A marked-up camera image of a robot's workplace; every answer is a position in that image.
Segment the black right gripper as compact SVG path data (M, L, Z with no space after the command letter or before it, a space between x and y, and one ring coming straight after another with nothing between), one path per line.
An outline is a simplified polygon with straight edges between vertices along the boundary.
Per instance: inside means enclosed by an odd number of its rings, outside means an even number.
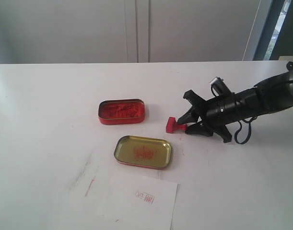
M248 124L248 134L242 143L247 143L251 138L251 123L258 117L259 95L256 89L248 89L230 95L221 95L209 100L204 100L192 90L185 92L184 99L188 100L191 108L177 120L177 124L188 124L186 134L212 137L219 135L224 143L231 142L232 135L226 125L238 122L240 128L234 134L236 143L238 134L242 130L242 123Z

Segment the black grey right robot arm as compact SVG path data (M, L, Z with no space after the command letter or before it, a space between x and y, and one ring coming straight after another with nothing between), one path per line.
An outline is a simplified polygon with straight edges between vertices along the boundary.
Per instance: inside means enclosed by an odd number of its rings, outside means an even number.
M232 92L221 78L211 82L213 98L205 100L192 90L183 98L190 109L177 120L187 124L189 135L211 137L217 134L228 143L246 144L252 134L252 122L261 115L273 114L293 107L293 62L287 72L260 81L239 93Z

